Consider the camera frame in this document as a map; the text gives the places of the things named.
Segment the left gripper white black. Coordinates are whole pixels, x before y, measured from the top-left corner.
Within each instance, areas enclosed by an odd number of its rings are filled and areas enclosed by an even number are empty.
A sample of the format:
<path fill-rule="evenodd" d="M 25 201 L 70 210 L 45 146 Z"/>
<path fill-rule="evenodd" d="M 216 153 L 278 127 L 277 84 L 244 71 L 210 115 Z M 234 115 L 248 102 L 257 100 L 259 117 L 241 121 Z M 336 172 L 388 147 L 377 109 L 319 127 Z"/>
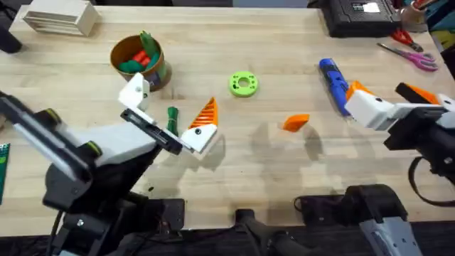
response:
<path fill-rule="evenodd" d="M 146 110 L 149 106 L 150 84 L 136 73 L 119 92 L 118 100 L 126 108 L 123 123 L 75 131 L 78 146 L 91 141 L 102 152 L 95 161 L 98 166 L 120 164 L 155 149 L 180 154 L 182 149 L 202 154 L 218 131 L 218 104 L 211 97 L 178 138 L 160 128 Z"/>

